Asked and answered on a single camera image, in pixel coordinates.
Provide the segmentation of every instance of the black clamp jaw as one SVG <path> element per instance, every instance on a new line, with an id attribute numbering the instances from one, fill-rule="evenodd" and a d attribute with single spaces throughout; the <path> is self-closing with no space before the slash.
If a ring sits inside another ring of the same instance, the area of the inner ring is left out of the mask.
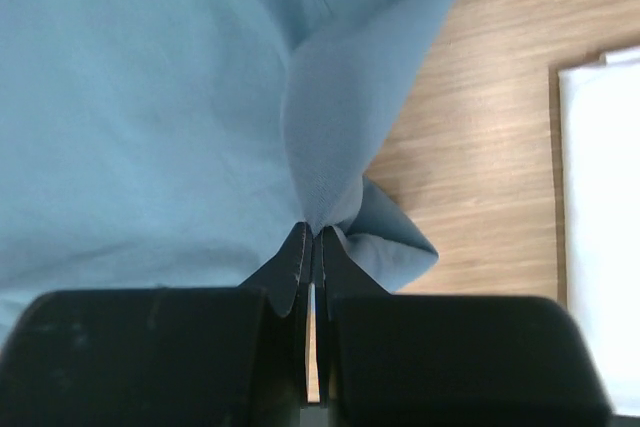
<path id="1" fill-rule="evenodd" d="M 237 288 L 37 299 L 0 356 L 0 425 L 299 425 L 314 297 L 331 425 L 608 423 L 579 332 L 554 302 L 390 295 L 333 228 L 314 238 L 300 223 Z"/>

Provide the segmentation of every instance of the white paper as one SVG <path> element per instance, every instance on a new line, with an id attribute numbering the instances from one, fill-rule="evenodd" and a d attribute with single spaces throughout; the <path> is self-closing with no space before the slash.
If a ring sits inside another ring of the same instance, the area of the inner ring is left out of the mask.
<path id="1" fill-rule="evenodd" d="M 560 72 L 569 310 L 616 414 L 640 416 L 640 49 Z"/>

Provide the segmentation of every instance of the cloth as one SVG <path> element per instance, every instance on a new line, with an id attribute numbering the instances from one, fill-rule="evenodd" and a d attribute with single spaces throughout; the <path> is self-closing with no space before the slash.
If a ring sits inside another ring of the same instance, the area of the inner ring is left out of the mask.
<path id="1" fill-rule="evenodd" d="M 619 415 L 640 416 L 640 50 L 560 72 L 569 310 Z"/>
<path id="2" fill-rule="evenodd" d="M 295 222 L 389 289 L 362 174 L 453 0 L 0 0 L 0 342 L 54 289 L 237 285 Z"/>

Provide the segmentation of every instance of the wood grain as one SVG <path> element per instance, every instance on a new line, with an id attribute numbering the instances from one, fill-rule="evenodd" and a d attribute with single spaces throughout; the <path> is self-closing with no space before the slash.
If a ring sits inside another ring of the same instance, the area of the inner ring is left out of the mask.
<path id="1" fill-rule="evenodd" d="M 369 170 L 432 240 L 411 293 L 564 299 L 556 71 L 640 44 L 640 0 L 457 0 Z"/>

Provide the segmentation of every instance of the black object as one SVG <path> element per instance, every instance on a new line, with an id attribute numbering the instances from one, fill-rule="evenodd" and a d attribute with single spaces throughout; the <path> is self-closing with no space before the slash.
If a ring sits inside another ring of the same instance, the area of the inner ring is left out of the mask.
<path id="1" fill-rule="evenodd" d="M 238 288 L 36 300 L 0 357 L 0 426 L 298 425 L 311 286 L 320 406 L 340 426 L 604 426 L 568 314 L 532 297 L 390 295 L 297 224 Z"/>

